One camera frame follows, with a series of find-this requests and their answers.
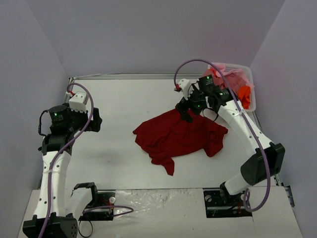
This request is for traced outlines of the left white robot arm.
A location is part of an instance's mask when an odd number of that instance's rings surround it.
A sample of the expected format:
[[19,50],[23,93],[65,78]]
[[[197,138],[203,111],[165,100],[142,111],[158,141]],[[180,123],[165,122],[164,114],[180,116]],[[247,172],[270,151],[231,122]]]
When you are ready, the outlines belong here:
[[84,209],[95,207],[100,195],[94,182],[77,184],[68,202],[64,200],[67,168],[75,140],[82,132],[99,132],[99,109],[91,113],[72,109],[69,103],[46,110],[51,117],[50,133],[42,142],[43,174],[40,196],[31,220],[24,221],[28,238],[75,238]]

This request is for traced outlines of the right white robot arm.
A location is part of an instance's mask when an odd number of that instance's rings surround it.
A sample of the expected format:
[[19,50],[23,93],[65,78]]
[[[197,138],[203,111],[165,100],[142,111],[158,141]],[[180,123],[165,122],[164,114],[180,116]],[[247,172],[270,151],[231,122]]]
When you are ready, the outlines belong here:
[[175,106],[182,120],[192,123],[193,117],[189,112],[197,116],[204,109],[210,109],[231,127],[246,150],[248,159],[240,167],[239,173],[220,186],[219,197],[222,203],[232,204],[239,193],[280,172],[285,148],[263,134],[228,88],[221,89],[214,84],[213,77],[208,75],[195,83],[180,79],[175,90],[183,94]]

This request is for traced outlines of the dark red t-shirt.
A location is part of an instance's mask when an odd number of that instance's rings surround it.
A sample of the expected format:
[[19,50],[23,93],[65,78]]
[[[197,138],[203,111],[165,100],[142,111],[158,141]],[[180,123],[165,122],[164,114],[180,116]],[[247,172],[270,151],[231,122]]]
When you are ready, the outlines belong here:
[[151,163],[161,165],[173,176],[173,158],[204,150],[208,157],[223,149],[223,140],[228,129],[207,117],[189,111],[192,122],[181,119],[180,113],[170,110],[141,123],[133,134],[135,142],[148,153]]

